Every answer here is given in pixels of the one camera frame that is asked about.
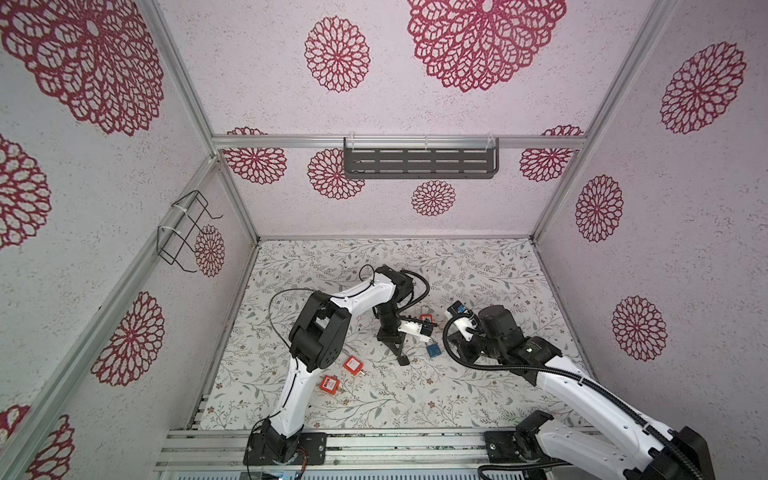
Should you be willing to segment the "blue padlock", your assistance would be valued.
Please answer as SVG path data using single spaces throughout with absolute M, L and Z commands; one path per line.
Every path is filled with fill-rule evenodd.
M 426 344 L 426 352 L 430 359 L 439 357 L 442 354 L 440 346 L 435 342 Z

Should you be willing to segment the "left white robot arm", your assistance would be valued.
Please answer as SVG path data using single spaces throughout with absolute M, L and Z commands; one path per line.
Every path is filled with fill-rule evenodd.
M 289 464 L 300 451 L 309 403 L 320 376 L 341 356 L 350 323 L 368 311 L 379 320 L 377 340 L 394 355 L 399 365 L 410 364 L 403 353 L 405 338 L 421 331 L 416 319 L 402 312 L 422 300 L 414 282 L 425 287 L 421 275 L 387 265 L 372 276 L 339 292 L 314 291 L 306 300 L 288 335 L 289 370 L 274 412 L 255 422 L 245 447 L 247 467 Z

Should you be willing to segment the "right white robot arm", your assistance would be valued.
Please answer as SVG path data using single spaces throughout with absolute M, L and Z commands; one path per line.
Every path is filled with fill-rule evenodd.
M 480 478 L 517 471 L 543 479 L 548 471 L 575 467 L 598 479 L 712 479 L 706 440 L 689 427 L 675 430 L 610 392 L 561 350 L 526 336 L 509 310 L 491 305 L 475 313 L 459 301 L 446 310 L 446 353 L 472 370 L 517 375 L 564 402 L 597 432 L 576 430 L 536 410 L 508 431 L 484 435 L 489 462 Z M 479 359 L 488 358 L 483 366 Z

